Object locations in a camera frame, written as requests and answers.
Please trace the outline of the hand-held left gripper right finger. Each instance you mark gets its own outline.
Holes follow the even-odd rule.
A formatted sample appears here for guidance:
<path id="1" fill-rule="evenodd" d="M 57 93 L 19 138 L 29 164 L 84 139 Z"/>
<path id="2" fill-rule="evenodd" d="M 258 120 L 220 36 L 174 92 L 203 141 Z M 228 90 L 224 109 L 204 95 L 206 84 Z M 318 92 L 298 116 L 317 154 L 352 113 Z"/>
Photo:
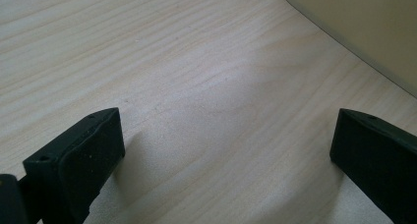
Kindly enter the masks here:
<path id="1" fill-rule="evenodd" d="M 417 224 L 416 136 L 342 108 L 329 157 L 394 224 Z"/>

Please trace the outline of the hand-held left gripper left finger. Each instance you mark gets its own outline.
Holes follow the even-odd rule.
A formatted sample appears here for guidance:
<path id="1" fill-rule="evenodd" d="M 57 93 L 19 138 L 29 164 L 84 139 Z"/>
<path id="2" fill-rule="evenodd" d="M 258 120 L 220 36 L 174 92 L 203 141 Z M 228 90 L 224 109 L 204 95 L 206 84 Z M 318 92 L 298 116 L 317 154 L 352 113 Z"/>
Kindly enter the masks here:
<path id="1" fill-rule="evenodd" d="M 124 155 L 119 109 L 87 115 L 24 160 L 29 221 L 83 224 Z"/>

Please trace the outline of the beige plastic bin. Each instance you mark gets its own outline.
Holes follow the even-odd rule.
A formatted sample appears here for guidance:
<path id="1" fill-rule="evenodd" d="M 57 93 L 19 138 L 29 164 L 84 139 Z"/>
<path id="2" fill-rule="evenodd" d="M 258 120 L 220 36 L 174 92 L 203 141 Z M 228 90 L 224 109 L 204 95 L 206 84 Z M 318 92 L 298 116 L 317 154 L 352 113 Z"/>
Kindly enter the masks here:
<path id="1" fill-rule="evenodd" d="M 417 0 L 287 0 L 417 98 Z"/>

